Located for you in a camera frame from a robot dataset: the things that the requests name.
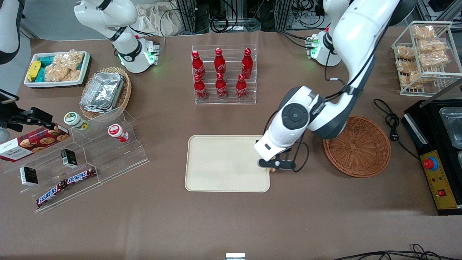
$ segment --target wicker basket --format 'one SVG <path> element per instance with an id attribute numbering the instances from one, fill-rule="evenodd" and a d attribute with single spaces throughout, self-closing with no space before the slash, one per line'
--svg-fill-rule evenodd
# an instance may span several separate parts
<path id="1" fill-rule="evenodd" d="M 130 99 L 130 94 L 132 93 L 132 83 L 130 82 L 130 79 L 129 79 L 127 73 L 123 69 L 115 68 L 115 67 L 103 68 L 100 71 L 98 71 L 97 73 L 99 73 L 99 72 L 109 72 L 109 73 L 117 72 L 117 73 L 120 73 L 121 75 L 124 76 L 125 81 L 123 83 L 122 91 L 120 92 L 119 99 L 118 99 L 117 104 L 116 104 L 115 107 L 121 106 L 123 109 L 125 109 L 127 107 L 127 105 L 128 105 L 128 100 Z M 95 75 L 96 75 L 96 73 L 93 74 L 93 76 L 91 76 L 91 78 L 87 81 L 87 84 L 85 85 L 85 88 L 84 88 L 84 90 L 82 92 L 82 97 L 85 95 L 85 91 L 87 90 L 88 85 L 90 84 L 91 80 L 93 79 L 93 77 Z M 95 117 L 102 114 L 102 113 L 98 113 L 98 112 L 87 111 L 87 110 L 83 109 L 82 106 L 80 107 L 80 110 L 82 111 L 82 114 L 88 119 L 95 118 Z"/>
<path id="2" fill-rule="evenodd" d="M 341 172 L 354 177 L 381 173 L 390 162 L 391 146 L 387 135 L 373 121 L 351 115 L 342 133 L 324 140 L 324 150 Z"/>

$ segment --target brown tablecloth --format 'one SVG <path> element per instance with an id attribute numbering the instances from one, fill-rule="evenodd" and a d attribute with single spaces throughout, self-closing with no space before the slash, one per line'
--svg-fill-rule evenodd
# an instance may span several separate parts
<path id="1" fill-rule="evenodd" d="M 389 132 L 373 106 L 382 98 L 402 116 L 419 98 L 404 97 L 389 49 L 404 28 L 391 28 L 354 114 Z M 310 35 L 312 32 L 300 32 Z M 191 46 L 258 44 L 256 105 L 196 106 L 191 81 Z M 32 40 L 32 53 L 86 50 L 90 75 L 120 66 L 108 40 Z M 251 260 L 332 259 L 376 250 L 426 250 L 461 257 L 462 217 L 438 217 L 420 163 L 392 144 L 390 164 L 373 178 L 350 178 L 336 170 L 322 141 L 307 134 L 311 149 L 299 173 L 271 174 L 265 193 L 188 192 L 186 152 L 192 135 L 257 135 L 292 87 L 307 85 L 328 95 L 340 88 L 326 82 L 324 68 L 276 33 L 229 33 L 169 37 L 159 65 L 129 74 L 133 92 L 127 111 L 149 163 L 44 214 L 17 176 L 0 177 L 0 259 L 223 259 L 246 252 Z M 348 79 L 343 64 L 328 76 Z M 21 86 L 18 105 L 37 106 L 62 123 L 79 111 L 82 88 L 33 90 Z M 25 127 L 24 131 L 34 127 Z M 414 150 L 402 127 L 401 140 Z"/>

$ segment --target green lid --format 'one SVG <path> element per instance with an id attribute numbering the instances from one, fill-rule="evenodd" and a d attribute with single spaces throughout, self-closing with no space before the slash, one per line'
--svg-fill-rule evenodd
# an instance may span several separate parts
<path id="1" fill-rule="evenodd" d="M 76 125 L 80 122 L 80 116 L 76 112 L 69 112 L 64 116 L 64 122 L 68 125 Z"/>

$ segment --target red switch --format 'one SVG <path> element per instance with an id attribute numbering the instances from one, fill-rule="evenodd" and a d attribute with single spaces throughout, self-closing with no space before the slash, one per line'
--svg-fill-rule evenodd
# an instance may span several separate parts
<path id="1" fill-rule="evenodd" d="M 446 196 L 446 192 L 444 190 L 438 190 L 438 195 L 440 197 L 444 197 L 444 196 Z"/>
<path id="2" fill-rule="evenodd" d="M 433 168 L 434 166 L 435 166 L 435 163 L 433 162 L 432 159 L 425 159 L 425 160 L 424 160 L 424 167 L 425 167 L 425 169 L 429 169 L 429 170 L 430 170 L 430 169 Z"/>

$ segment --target teal snack package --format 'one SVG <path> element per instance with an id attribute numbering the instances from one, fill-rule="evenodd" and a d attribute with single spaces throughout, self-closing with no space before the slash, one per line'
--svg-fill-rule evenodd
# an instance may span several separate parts
<path id="1" fill-rule="evenodd" d="M 40 62 L 42 63 L 42 67 L 46 67 L 50 65 L 53 62 L 53 59 L 55 57 L 53 56 L 47 56 L 47 57 L 40 57 Z"/>
<path id="2" fill-rule="evenodd" d="M 45 82 L 45 68 L 40 68 L 37 77 L 35 78 L 35 82 Z"/>

